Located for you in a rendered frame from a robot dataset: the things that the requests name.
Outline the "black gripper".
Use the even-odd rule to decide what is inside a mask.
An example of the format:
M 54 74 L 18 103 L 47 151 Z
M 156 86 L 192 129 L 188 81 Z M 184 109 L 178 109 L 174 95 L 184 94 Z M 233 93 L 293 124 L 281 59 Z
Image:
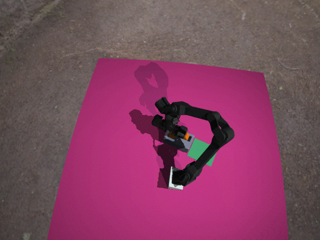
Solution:
M 159 129 L 161 129 L 165 132 L 166 132 L 166 130 L 173 131 L 171 133 L 171 135 L 174 135 L 174 136 L 177 136 L 181 139 L 184 139 L 184 137 L 188 131 L 187 127 L 179 126 L 176 124 L 168 125 L 168 124 L 166 124 L 164 119 L 161 121 L 162 118 L 163 117 L 158 114 L 155 115 L 154 119 L 152 120 L 152 125 L 158 127 Z

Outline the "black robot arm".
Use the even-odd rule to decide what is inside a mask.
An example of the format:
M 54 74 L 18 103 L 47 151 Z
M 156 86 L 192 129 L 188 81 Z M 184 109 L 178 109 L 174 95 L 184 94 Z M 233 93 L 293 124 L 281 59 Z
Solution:
M 234 138 L 234 130 L 222 118 L 219 112 L 193 107 L 186 102 L 169 103 L 166 97 L 156 101 L 155 106 L 161 114 L 165 114 L 165 122 L 168 125 L 178 124 L 181 115 L 188 115 L 210 123 L 211 131 L 214 134 L 209 147 L 197 159 L 189 163 L 183 170 L 173 171 L 172 184 L 187 186 L 196 180 L 203 167 L 208 163 L 218 150 Z M 221 128 L 219 128 L 219 126 Z

